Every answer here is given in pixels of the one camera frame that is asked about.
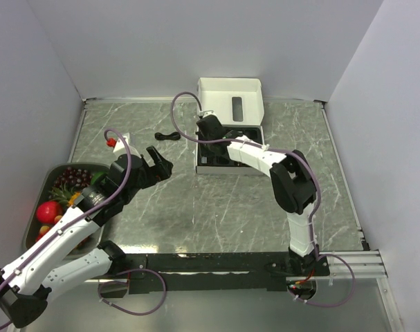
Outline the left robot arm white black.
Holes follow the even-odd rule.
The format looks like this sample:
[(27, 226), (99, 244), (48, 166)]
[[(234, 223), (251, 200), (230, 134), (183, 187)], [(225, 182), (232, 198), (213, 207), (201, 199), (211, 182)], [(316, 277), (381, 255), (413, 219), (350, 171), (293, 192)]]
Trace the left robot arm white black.
[(173, 164), (153, 146), (147, 152), (153, 165), (143, 156), (120, 155), (108, 172), (81, 191), (49, 232), (18, 259), (0, 268), (0, 308), (11, 324), (17, 328), (29, 325), (58, 295), (87, 279), (123, 274), (125, 253), (112, 241), (100, 243), (70, 263), (61, 265), (61, 261), (120, 214), (140, 190), (170, 178)]

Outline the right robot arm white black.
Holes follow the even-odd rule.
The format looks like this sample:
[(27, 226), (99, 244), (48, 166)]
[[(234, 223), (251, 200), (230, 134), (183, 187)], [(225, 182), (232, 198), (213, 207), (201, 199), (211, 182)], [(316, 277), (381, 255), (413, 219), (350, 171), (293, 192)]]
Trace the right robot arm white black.
[(214, 115), (198, 120), (197, 127), (198, 137), (214, 155), (252, 167), (270, 178), (275, 200), (289, 222), (291, 270), (301, 276), (308, 274), (318, 256), (313, 231), (317, 187), (304, 156), (296, 150), (273, 151), (241, 131), (224, 128)]

